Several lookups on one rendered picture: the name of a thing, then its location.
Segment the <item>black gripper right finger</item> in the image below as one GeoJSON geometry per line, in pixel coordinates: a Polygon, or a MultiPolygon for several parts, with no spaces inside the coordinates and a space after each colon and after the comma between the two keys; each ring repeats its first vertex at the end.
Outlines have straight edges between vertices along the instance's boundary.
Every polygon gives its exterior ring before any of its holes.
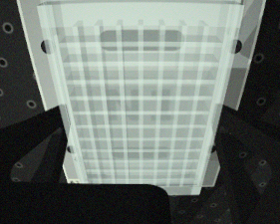
{"type": "Polygon", "coordinates": [[[232,224],[280,224],[280,126],[223,105],[214,142],[232,224]],[[231,134],[269,163],[272,177],[262,196],[231,134]]]}

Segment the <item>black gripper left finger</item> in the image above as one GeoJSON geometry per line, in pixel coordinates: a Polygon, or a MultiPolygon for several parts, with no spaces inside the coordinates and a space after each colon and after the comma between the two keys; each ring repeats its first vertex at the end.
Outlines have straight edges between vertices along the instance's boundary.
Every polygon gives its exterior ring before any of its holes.
{"type": "Polygon", "coordinates": [[[0,128],[0,181],[12,181],[12,166],[49,135],[42,161],[30,182],[59,183],[68,144],[59,106],[0,128]]]}

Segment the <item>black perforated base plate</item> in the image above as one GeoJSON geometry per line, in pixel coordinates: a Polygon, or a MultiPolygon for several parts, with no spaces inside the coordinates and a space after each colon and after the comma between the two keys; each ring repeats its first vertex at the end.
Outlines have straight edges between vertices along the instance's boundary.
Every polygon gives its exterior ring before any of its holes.
{"type": "MultiPolygon", "coordinates": [[[[0,0],[0,128],[45,111],[36,81],[17,0],[0,0]]],[[[240,112],[280,126],[280,0],[266,0],[243,91],[240,112]]],[[[12,166],[12,181],[30,182],[50,137],[12,166]]],[[[231,137],[262,195],[272,175],[269,163],[231,137]]],[[[232,224],[220,170],[214,186],[201,187],[199,195],[168,195],[172,224],[232,224]]]]}

